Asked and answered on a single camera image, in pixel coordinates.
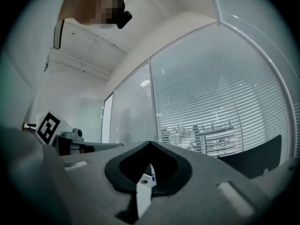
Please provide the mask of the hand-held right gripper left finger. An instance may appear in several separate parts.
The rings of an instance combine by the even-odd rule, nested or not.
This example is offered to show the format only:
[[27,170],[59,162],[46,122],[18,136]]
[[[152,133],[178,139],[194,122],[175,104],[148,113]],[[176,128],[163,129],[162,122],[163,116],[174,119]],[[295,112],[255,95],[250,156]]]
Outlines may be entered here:
[[74,225],[140,225],[150,188],[140,183],[150,163],[150,142],[64,156],[64,199]]

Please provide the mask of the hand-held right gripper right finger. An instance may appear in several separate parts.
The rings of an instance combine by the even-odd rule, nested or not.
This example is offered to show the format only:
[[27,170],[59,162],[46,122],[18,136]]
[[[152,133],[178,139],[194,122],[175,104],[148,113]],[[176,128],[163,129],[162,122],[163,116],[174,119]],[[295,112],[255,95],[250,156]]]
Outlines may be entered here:
[[218,158],[160,143],[187,160],[191,176],[173,195],[153,197],[142,225],[251,225],[270,198],[246,176]]

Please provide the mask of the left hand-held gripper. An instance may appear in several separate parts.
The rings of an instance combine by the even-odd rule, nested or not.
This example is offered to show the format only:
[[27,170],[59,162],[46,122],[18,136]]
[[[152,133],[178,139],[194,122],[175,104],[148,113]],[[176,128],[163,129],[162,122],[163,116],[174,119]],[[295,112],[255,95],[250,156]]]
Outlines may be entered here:
[[45,145],[54,147],[60,156],[84,154],[123,147],[122,143],[85,142],[82,130],[71,127],[65,120],[48,111],[39,125],[24,124],[23,129],[36,128],[34,135]]

